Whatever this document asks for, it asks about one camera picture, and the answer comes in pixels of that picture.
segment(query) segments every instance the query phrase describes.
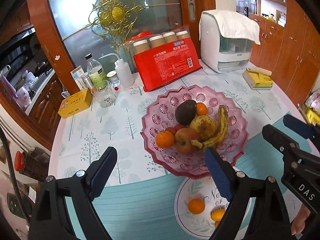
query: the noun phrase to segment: apple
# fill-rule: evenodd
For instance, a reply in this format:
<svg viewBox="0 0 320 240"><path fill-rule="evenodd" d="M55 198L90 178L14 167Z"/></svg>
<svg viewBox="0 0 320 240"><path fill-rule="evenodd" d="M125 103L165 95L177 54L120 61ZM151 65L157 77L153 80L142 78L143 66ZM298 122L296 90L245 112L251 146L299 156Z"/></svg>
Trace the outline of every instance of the apple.
<svg viewBox="0 0 320 240"><path fill-rule="evenodd" d="M190 140L200 140L199 135L190 128L181 128L174 135L174 146L178 153L189 155L199 149L190 144Z"/></svg>
<svg viewBox="0 0 320 240"><path fill-rule="evenodd" d="M175 128L176 131L180 130L181 128L185 128L185 126L183 124L176 124L173 128Z"/></svg>
<svg viewBox="0 0 320 240"><path fill-rule="evenodd" d="M171 132L173 135L175 135L176 132L177 132L177 130L176 130L175 128L173 128L173 127L168 127L168 128L165 129L165 131L169 131L169 132Z"/></svg>

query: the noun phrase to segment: yellow tissue box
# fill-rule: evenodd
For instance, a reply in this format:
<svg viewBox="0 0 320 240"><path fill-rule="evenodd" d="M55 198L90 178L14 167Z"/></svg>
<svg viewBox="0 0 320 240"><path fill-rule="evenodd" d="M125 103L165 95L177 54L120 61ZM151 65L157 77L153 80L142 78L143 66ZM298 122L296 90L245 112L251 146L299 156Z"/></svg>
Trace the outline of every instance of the yellow tissue box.
<svg viewBox="0 0 320 240"><path fill-rule="evenodd" d="M273 80L261 73L245 70L242 76L252 90L270 90L273 86Z"/></svg>
<svg viewBox="0 0 320 240"><path fill-rule="evenodd" d="M308 123L311 123L313 125L320 125L320 116L316 111L306 106L305 113L307 116Z"/></svg>
<svg viewBox="0 0 320 240"><path fill-rule="evenodd" d="M90 107L91 99L91 92L88 88L85 88L80 92L64 99L61 103L58 114L64 119L77 114Z"/></svg>

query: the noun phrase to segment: fruit bowl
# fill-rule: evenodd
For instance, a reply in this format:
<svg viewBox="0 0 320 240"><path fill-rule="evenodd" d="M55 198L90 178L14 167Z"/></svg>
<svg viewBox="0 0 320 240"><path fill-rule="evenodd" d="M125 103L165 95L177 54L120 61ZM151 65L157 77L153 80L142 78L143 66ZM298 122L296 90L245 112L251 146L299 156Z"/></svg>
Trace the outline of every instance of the fruit bowl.
<svg viewBox="0 0 320 240"><path fill-rule="evenodd" d="M229 128L226 138L221 147L217 148L220 156L231 163L243 155L243 147L248 139L246 131L247 121L242 117L242 110L236 107L232 98L227 98L223 92L216 92L209 87L180 87L177 90L169 90L164 95L159 95L157 100L146 109L142 117L141 135L144 139L144 147L152 155L153 161L162 165L165 169L176 176L186 176L191 179L201 179L210 176L204 163L202 150L191 155L178 154L175 147L161 149L155 143L157 134L168 127L177 124L175 110L177 106L188 99L204 103L208 108L207 116L218 120L218 109L225 105L228 110Z"/></svg>

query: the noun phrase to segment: screw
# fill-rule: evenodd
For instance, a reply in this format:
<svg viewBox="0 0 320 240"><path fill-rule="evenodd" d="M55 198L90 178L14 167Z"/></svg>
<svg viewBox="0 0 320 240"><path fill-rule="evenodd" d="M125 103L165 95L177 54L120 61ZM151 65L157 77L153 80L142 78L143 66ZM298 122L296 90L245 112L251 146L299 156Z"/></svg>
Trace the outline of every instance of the screw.
<svg viewBox="0 0 320 240"><path fill-rule="evenodd" d="M269 180L270 182L275 182L275 181L276 181L276 179L275 179L274 177L272 177L272 176L269 176L269 177L268 177L268 180Z"/></svg>
<svg viewBox="0 0 320 240"><path fill-rule="evenodd" d="M296 168L298 168L298 164L296 162L293 162L293 163L291 163L291 167L296 169Z"/></svg>
<svg viewBox="0 0 320 240"><path fill-rule="evenodd" d="M53 176L52 175L49 175L48 177L45 178L45 180L47 182L50 182L51 180L53 180Z"/></svg>
<svg viewBox="0 0 320 240"><path fill-rule="evenodd" d="M242 172L242 171L238 171L238 172L237 172L237 176L238 176L239 178L244 178L244 177L245 177L245 174L244 174L244 172Z"/></svg>
<svg viewBox="0 0 320 240"><path fill-rule="evenodd" d="M84 171L84 170L79 170L79 171L77 171L77 173L76 173L77 177L82 177L84 174L85 174L85 171Z"/></svg>

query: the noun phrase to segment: white towel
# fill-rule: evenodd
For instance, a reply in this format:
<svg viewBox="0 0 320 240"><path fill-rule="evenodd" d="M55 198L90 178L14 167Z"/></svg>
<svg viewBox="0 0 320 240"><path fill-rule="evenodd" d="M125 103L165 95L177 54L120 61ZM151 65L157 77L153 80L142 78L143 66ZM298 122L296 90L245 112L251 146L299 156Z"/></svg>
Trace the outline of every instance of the white towel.
<svg viewBox="0 0 320 240"><path fill-rule="evenodd" d="M225 10L203 11L202 14L209 14L216 19L223 37L248 39L260 45L259 25L248 17L237 12ZM199 24L199 33L201 33L201 21Z"/></svg>

